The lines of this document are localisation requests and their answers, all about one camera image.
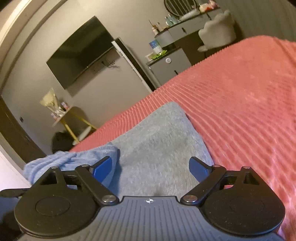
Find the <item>grey sweatpants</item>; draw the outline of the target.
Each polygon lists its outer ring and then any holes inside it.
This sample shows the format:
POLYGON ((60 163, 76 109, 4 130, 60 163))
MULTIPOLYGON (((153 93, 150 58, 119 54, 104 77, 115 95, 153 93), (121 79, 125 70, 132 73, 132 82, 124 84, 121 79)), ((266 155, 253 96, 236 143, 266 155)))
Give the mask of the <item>grey sweatpants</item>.
POLYGON ((105 156, 111 157, 112 170, 102 183, 118 197, 182 197, 198 184, 189 170, 191 157, 209 166, 214 163, 183 109, 169 102, 112 142, 36 159, 25 165, 23 176, 35 183, 50 167, 71 171, 105 156))

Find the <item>black bag on floor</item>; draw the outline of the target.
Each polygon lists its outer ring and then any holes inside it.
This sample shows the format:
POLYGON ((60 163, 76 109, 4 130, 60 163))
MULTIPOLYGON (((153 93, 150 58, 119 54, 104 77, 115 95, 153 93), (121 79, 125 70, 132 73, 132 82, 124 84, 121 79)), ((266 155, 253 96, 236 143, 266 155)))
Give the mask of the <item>black bag on floor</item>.
POLYGON ((53 154, 58 151, 69 151, 73 147, 73 138, 68 132, 56 132, 52 138, 51 149, 53 154))

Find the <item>yellow legged side table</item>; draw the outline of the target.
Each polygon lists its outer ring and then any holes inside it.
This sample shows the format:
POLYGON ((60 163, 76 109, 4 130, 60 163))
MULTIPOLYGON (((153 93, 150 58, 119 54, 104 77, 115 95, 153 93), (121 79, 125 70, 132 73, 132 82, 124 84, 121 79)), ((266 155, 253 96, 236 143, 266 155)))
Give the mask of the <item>yellow legged side table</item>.
POLYGON ((61 115, 55 119, 52 127, 58 125, 62 125, 66 132, 69 133, 74 146, 97 130, 97 127, 87 119, 85 112, 76 106, 71 106, 62 111, 61 115))

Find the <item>pink ribbed bedspread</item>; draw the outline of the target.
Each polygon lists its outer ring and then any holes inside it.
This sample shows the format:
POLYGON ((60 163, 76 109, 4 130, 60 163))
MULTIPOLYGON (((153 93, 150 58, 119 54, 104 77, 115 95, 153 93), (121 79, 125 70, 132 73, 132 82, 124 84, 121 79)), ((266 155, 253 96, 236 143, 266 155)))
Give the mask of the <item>pink ribbed bedspread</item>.
POLYGON ((295 240, 295 42, 255 36, 183 71, 75 147, 89 150, 174 101, 228 169, 251 166, 285 205, 280 235, 295 240))

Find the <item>wrapped flower bouquet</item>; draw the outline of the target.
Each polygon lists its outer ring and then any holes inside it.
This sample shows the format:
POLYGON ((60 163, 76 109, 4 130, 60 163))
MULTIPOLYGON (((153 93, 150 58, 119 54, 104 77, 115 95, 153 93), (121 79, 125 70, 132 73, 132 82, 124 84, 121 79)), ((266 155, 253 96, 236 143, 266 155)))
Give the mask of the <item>wrapped flower bouquet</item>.
POLYGON ((64 111, 59 105, 58 99, 53 88, 51 88, 48 91, 48 93, 45 96, 43 96, 43 98, 40 100, 40 104, 48 108, 52 113, 54 113, 58 117, 64 115, 64 111))

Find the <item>dark wooden door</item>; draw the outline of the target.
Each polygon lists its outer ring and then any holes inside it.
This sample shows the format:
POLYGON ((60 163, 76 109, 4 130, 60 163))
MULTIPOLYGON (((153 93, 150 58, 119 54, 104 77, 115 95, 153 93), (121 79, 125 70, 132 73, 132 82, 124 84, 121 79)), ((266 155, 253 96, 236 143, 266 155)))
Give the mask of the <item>dark wooden door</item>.
POLYGON ((1 97, 1 134, 25 162, 46 157, 46 154, 24 131, 1 97))

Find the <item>grey small cabinet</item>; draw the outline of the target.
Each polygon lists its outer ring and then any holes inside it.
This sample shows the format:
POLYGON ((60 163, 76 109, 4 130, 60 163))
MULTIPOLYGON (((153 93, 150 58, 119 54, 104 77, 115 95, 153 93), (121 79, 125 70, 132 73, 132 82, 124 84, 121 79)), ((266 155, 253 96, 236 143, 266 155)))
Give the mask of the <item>grey small cabinet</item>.
POLYGON ((176 48, 147 63, 149 70, 160 85, 165 84, 178 74, 191 67, 182 48, 176 48))

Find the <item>white tower fan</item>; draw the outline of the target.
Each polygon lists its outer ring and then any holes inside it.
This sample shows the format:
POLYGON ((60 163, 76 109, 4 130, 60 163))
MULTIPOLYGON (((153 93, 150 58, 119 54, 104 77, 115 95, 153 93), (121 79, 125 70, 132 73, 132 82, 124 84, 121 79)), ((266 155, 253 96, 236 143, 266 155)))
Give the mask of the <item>white tower fan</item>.
POLYGON ((145 70, 142 68, 134 54, 128 49, 128 47, 123 43, 120 37, 114 39, 112 45, 115 47, 118 54, 130 65, 132 70, 140 79, 141 83, 144 87, 148 90, 149 93, 152 93, 156 90, 156 87, 149 79, 148 75, 146 74, 145 70))

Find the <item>white blue canister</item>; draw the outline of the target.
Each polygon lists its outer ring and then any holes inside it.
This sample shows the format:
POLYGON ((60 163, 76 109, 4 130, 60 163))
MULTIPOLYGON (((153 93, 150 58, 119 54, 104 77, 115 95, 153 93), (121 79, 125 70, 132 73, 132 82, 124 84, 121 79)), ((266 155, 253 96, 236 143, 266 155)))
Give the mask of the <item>white blue canister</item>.
POLYGON ((149 43, 150 47, 152 48, 155 54, 159 54, 163 51, 162 47, 159 45, 158 41, 154 39, 149 43))

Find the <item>white fluffy chair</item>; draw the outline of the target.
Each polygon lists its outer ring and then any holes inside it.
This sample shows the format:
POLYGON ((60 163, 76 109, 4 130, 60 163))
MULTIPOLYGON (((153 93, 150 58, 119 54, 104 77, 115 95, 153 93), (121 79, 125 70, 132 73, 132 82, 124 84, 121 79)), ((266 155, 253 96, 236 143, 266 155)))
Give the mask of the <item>white fluffy chair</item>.
POLYGON ((198 48, 199 52, 224 47, 236 40, 234 20, 229 10, 219 13, 213 20, 205 23, 198 32, 203 45, 198 48))

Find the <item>grey vanity desk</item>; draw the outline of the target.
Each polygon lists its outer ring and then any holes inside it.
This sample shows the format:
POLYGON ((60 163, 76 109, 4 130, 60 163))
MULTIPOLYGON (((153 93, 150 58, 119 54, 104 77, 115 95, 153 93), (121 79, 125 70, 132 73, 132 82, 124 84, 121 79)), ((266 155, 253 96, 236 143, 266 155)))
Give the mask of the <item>grey vanity desk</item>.
POLYGON ((154 38, 163 49, 182 48, 190 63, 195 65, 204 57, 198 51, 198 48, 203 45, 199 37, 199 30, 203 29, 206 22, 214 19, 216 15, 222 12, 222 9, 218 8, 199 14, 162 30, 154 38))

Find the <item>round vanity mirror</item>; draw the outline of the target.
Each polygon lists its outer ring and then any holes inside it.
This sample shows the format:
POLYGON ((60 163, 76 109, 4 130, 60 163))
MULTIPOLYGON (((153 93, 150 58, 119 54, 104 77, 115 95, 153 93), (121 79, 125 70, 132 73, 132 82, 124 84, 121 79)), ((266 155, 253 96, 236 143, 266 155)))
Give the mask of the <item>round vanity mirror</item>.
POLYGON ((166 10, 174 16, 184 16, 197 8, 195 0, 164 0, 166 10))

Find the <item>black wall television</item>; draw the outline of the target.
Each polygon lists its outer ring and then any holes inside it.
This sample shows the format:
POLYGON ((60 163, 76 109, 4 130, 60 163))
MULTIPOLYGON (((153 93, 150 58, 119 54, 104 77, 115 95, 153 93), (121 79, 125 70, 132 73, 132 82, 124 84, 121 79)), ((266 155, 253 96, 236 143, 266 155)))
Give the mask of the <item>black wall television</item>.
POLYGON ((108 30, 93 16, 54 52, 47 66, 60 85, 67 89, 113 47, 112 41, 108 30))

